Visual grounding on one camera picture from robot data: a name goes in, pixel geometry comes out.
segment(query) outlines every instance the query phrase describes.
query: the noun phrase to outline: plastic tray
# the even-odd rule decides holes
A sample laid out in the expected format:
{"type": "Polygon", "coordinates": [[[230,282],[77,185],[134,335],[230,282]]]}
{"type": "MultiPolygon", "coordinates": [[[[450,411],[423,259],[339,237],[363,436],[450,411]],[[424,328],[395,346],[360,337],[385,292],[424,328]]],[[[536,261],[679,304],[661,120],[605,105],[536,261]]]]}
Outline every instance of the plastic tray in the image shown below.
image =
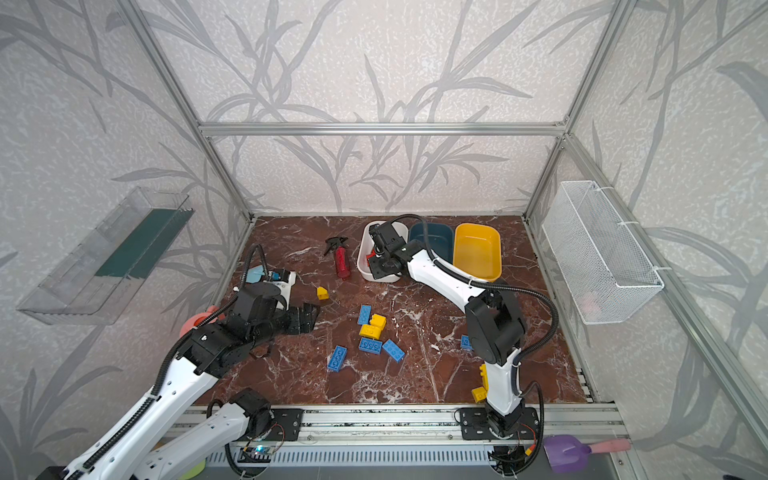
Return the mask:
{"type": "Polygon", "coordinates": [[[488,282],[498,279],[502,275],[502,238],[498,231],[476,223],[456,227],[453,264],[488,282]]]}
{"type": "MultiPolygon", "coordinates": [[[[368,259],[366,258],[368,255],[371,254],[371,250],[373,250],[373,238],[371,238],[370,235],[368,235],[368,228],[371,225],[380,225],[381,223],[384,223],[384,220],[378,220],[376,222],[371,222],[366,225],[366,228],[362,231],[362,239],[360,240],[360,251],[357,253],[357,270],[362,274],[362,278],[368,280],[369,282],[382,282],[382,283],[394,283],[397,280],[400,280],[400,277],[397,275],[387,275],[384,276],[378,280],[373,279],[373,274],[371,273],[371,269],[368,266],[368,259]]],[[[400,222],[395,222],[392,224],[393,227],[395,227],[395,232],[399,233],[400,236],[405,239],[405,241],[408,241],[408,227],[403,225],[400,222]]]]}
{"type": "MultiPolygon", "coordinates": [[[[432,251],[448,263],[453,263],[453,229],[444,223],[429,224],[429,246],[432,251]]],[[[408,232],[409,240],[424,241],[424,226],[416,223],[408,232]]]]}

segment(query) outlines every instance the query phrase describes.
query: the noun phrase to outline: white wire basket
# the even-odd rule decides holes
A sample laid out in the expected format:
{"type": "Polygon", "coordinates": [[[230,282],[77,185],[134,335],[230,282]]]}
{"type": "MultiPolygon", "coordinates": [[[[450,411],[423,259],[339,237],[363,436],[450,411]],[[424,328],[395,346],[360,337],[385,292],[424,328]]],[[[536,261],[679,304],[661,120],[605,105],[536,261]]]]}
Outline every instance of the white wire basket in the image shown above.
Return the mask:
{"type": "Polygon", "coordinates": [[[623,322],[664,288],[657,268],[593,181],[561,182],[542,228],[588,325],[623,322]]]}

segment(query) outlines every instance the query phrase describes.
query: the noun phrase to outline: blue lego brick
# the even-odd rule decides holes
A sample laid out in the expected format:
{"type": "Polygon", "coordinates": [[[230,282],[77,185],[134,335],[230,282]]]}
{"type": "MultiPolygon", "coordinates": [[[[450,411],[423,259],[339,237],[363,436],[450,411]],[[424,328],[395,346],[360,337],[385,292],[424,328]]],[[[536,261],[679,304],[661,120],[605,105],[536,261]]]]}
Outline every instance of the blue lego brick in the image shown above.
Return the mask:
{"type": "Polygon", "coordinates": [[[469,337],[466,335],[462,335],[462,348],[464,350],[471,350],[472,345],[469,344],[469,337]]]}
{"type": "Polygon", "coordinates": [[[248,270],[248,275],[246,276],[245,282],[256,283],[261,280],[262,275],[264,275],[264,265],[255,266],[254,268],[248,270]]]}
{"type": "Polygon", "coordinates": [[[378,340],[362,338],[360,339],[360,349],[363,352],[379,355],[382,352],[382,343],[378,340]]]}
{"type": "Polygon", "coordinates": [[[337,345],[336,349],[333,350],[333,355],[331,355],[331,361],[328,363],[328,370],[332,370],[334,372],[341,370],[341,364],[344,363],[345,357],[346,349],[337,345]]]}
{"type": "Polygon", "coordinates": [[[371,306],[363,305],[360,307],[360,317],[357,319],[358,325],[368,325],[371,320],[371,306]]]}
{"type": "Polygon", "coordinates": [[[392,359],[394,359],[394,360],[395,360],[397,363],[400,363],[400,360],[402,360],[402,358],[403,358],[404,356],[406,356],[406,353],[405,353],[405,352],[403,352],[403,351],[400,349],[400,347],[398,347],[397,345],[395,345],[395,343],[394,343],[392,340],[387,340],[387,341],[384,343],[384,345],[382,345],[382,348],[383,348],[383,349],[384,349],[384,351],[385,351],[385,352],[387,352],[387,353],[389,354],[389,356],[391,356],[391,357],[392,357],[392,359]]]}

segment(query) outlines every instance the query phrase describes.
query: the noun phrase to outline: black mounting bracket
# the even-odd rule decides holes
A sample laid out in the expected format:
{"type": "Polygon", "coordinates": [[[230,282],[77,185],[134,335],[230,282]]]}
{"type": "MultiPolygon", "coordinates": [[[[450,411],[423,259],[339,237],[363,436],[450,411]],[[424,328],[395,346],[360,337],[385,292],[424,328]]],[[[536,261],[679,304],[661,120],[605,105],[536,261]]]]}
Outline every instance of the black mounting bracket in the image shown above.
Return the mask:
{"type": "MultiPolygon", "coordinates": [[[[301,417],[304,415],[302,409],[272,409],[275,415],[274,422],[283,427],[286,433],[286,442],[295,442],[299,439],[299,430],[301,430],[301,417]]],[[[283,430],[276,426],[272,428],[269,435],[264,437],[265,441],[281,442],[283,441],[283,430]]]]}
{"type": "MultiPolygon", "coordinates": [[[[488,424],[488,413],[484,407],[468,407],[458,410],[458,420],[462,425],[462,439],[464,440],[499,440],[491,433],[491,426],[488,424]]],[[[515,429],[510,435],[510,440],[533,440],[534,435],[531,430],[538,428],[538,413],[532,407],[524,407],[520,418],[515,424],[515,429]]]]}

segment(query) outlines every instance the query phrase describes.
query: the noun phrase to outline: leaf pattern wallpaper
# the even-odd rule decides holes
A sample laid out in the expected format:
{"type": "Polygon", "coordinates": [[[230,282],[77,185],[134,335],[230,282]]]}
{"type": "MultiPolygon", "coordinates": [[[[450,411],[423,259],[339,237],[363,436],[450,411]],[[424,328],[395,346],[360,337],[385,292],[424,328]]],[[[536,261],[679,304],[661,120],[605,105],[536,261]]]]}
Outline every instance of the leaf pattern wallpaper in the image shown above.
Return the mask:
{"type": "Polygon", "coordinates": [[[116,7],[0,5],[0,469],[34,478],[118,420],[180,323],[204,310],[246,217],[207,165],[116,7]],[[118,321],[47,326],[18,302],[136,186],[195,213],[118,321]]]}
{"type": "MultiPolygon", "coordinates": [[[[554,122],[613,0],[140,5],[203,121],[554,122]]],[[[553,143],[233,137],[217,149],[255,212],[519,213],[553,143]]]]}
{"type": "MultiPolygon", "coordinates": [[[[767,393],[768,2],[644,7],[576,135],[767,393]]],[[[661,298],[615,326],[579,319],[540,226],[558,182],[581,179],[564,155],[532,223],[595,387],[620,406],[649,476],[768,478],[768,458],[661,298]]]]}

